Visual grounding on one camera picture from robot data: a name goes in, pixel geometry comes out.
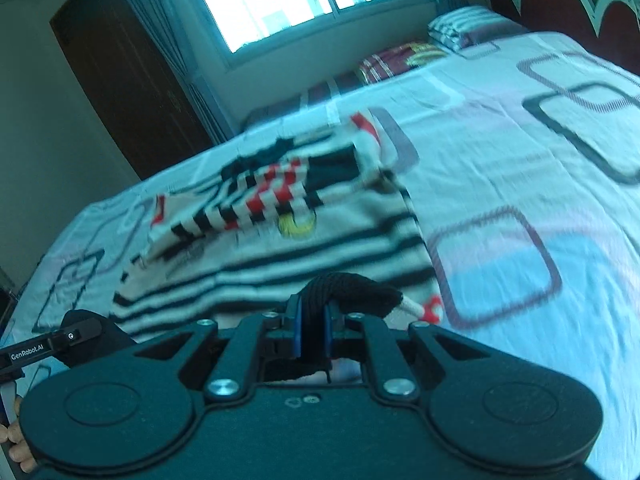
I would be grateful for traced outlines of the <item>person's left hand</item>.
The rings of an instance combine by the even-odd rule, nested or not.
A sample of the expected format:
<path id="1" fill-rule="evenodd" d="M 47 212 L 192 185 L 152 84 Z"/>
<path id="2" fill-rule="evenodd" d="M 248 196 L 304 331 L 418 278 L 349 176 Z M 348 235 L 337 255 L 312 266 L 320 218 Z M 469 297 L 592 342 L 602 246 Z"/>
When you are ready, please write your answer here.
<path id="1" fill-rule="evenodd" d="M 14 401 L 16 419 L 9 426 L 1 426 L 1 443 L 7 443 L 9 447 L 9 460 L 14 463 L 24 474 L 30 474 L 38 464 L 32 455 L 32 450 L 25 441 L 20 425 L 20 411 L 22 398 L 17 396 Z"/>

